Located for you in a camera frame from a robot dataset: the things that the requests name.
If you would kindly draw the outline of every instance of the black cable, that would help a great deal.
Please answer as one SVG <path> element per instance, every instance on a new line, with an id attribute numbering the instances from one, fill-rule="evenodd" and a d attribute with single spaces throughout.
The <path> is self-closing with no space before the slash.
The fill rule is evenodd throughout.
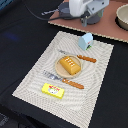
<path id="1" fill-rule="evenodd" d="M 47 21 L 51 21 L 51 20 L 56 20 L 56 19 L 80 19 L 80 18 L 84 18 L 85 16 L 82 15 L 81 17 L 56 17 L 56 18 L 52 18 L 52 19 L 45 19 L 45 18 L 42 18 L 42 17 L 39 17 L 37 15 L 35 15 L 29 8 L 28 6 L 26 5 L 26 3 L 24 2 L 25 0 L 22 0 L 22 2 L 24 3 L 26 9 L 34 16 L 36 17 L 37 19 L 40 19 L 40 20 L 47 20 Z"/>

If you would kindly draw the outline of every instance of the table surface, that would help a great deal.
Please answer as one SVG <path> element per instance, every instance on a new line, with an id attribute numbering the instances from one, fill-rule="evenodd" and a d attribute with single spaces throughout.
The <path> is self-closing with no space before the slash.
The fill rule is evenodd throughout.
<path id="1" fill-rule="evenodd" d="M 25 1 L 37 16 L 54 10 L 62 0 Z M 42 16 L 49 18 L 52 14 Z M 21 0 L 0 11 L 0 104 L 30 116 L 51 128 L 77 128 L 12 93 L 37 62 L 59 31 L 82 36 L 85 33 L 54 26 L 35 18 Z M 94 35 L 114 45 L 89 128 L 128 128 L 128 44 Z"/>
<path id="2" fill-rule="evenodd" d="M 86 27 L 83 27 L 81 25 L 80 19 L 73 20 L 65 20 L 58 19 L 58 20 L 52 20 L 49 21 L 50 24 L 55 24 L 58 26 L 82 31 L 82 32 L 90 32 L 94 35 L 99 35 L 102 37 L 120 40 L 123 42 L 128 42 L 128 31 L 124 30 L 118 22 L 117 18 L 117 9 L 123 5 L 126 5 L 127 3 L 122 2 L 116 2 L 116 1 L 110 1 L 109 6 L 107 6 L 104 9 L 103 17 L 100 19 L 100 22 L 93 24 L 93 25 L 87 25 Z M 55 12 L 50 18 L 55 18 L 59 16 L 59 12 Z"/>

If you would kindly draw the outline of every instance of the butter package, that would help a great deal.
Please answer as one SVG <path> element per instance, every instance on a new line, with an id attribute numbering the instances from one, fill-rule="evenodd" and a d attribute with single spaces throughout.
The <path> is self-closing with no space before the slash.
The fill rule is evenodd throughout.
<path id="1" fill-rule="evenodd" d="M 51 84 L 45 83 L 42 92 L 48 95 L 54 96 L 56 98 L 62 99 L 64 95 L 64 89 L 53 86 Z"/>
<path id="2" fill-rule="evenodd" d="M 70 75 L 74 75 L 81 70 L 81 67 L 76 64 L 69 56 L 62 58 L 60 60 L 60 64 Z"/>

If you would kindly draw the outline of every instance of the knife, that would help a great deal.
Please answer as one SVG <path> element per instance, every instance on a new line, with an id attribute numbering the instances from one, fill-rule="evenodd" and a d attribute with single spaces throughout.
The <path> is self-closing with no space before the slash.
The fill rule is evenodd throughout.
<path id="1" fill-rule="evenodd" d="M 67 80 L 67 79 L 64 79 L 64 78 L 59 78 L 58 76 L 56 76 L 56 75 L 54 75 L 54 74 L 52 74 L 52 73 L 50 73 L 50 72 L 48 72 L 46 70 L 43 71 L 43 75 L 46 76 L 49 79 L 52 79 L 52 80 L 60 80 L 63 83 L 69 84 L 69 85 L 74 86 L 76 88 L 84 89 L 84 86 L 83 85 L 78 84 L 78 83 L 73 82 L 73 81 L 70 81 L 70 80 Z"/>
<path id="2" fill-rule="evenodd" d="M 90 57 L 86 57 L 86 56 L 82 56 L 82 55 L 76 55 L 76 54 L 73 54 L 73 53 L 65 52 L 65 51 L 60 50 L 60 49 L 58 49 L 58 51 L 61 52 L 61 53 L 67 54 L 67 55 L 70 54 L 70 55 L 77 56 L 78 58 L 86 60 L 86 61 L 90 61 L 90 62 L 93 62 L 93 63 L 96 62 L 96 59 L 93 59 L 93 58 L 90 58 Z"/>

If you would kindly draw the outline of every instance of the machine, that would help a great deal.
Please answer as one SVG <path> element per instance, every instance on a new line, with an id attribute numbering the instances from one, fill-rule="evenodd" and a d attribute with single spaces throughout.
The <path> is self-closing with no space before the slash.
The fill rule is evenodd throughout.
<path id="1" fill-rule="evenodd" d="M 82 26 L 95 24 L 103 16 L 104 8 L 109 5 L 109 0 L 69 0 L 59 5 L 60 17 L 64 19 L 80 18 Z"/>

